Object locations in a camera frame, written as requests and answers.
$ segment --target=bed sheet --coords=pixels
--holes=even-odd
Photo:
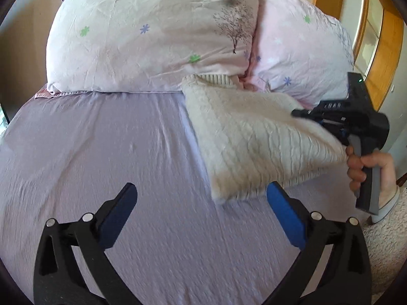
[[[0,144],[0,258],[31,300],[45,221],[95,212],[127,182],[138,203],[106,254],[145,305],[261,304],[298,254],[266,198],[213,203],[182,93],[31,99]],[[329,219],[362,218],[347,185],[341,165],[288,193]]]

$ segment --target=blue flower print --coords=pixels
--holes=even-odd
[[[290,77],[285,77],[284,78],[284,85],[286,85],[286,86],[291,85],[291,78]]]
[[[149,29],[150,29],[150,27],[149,27],[149,25],[148,25],[148,24],[143,25],[143,27],[140,29],[140,31],[141,31],[141,33],[140,33],[140,34],[144,34],[144,33],[148,32],[148,31],[149,31]]]

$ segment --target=silver screw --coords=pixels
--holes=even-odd
[[[93,219],[93,214],[92,213],[85,213],[83,216],[82,216],[82,220],[84,221],[84,222],[89,222],[89,221],[91,221]]]
[[[354,226],[357,226],[357,224],[359,223],[359,221],[354,217],[350,217],[349,222],[351,223],[351,225],[354,225]]]
[[[314,220],[321,220],[322,214],[319,213],[318,211],[314,211],[311,213],[311,218],[313,218]]]
[[[53,218],[48,219],[47,222],[45,223],[45,225],[47,227],[52,227],[53,225],[55,225],[55,219],[53,219]]]

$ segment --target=hand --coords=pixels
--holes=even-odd
[[[397,191],[393,157],[380,151],[359,157],[355,155],[351,145],[346,148],[346,154],[348,155],[347,166],[349,167],[347,175],[352,179],[349,184],[352,191],[359,189],[361,182],[366,180],[366,173],[362,172],[364,166],[374,167],[378,165],[381,167],[379,208],[384,207]]]

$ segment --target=device handle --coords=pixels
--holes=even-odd
[[[365,156],[374,151],[378,151],[376,142],[371,138],[360,138],[357,135],[349,135],[349,143],[353,146],[355,155]],[[362,182],[360,189],[355,191],[356,207],[373,215],[379,213],[380,178],[381,167],[363,167],[366,173],[366,180]]]

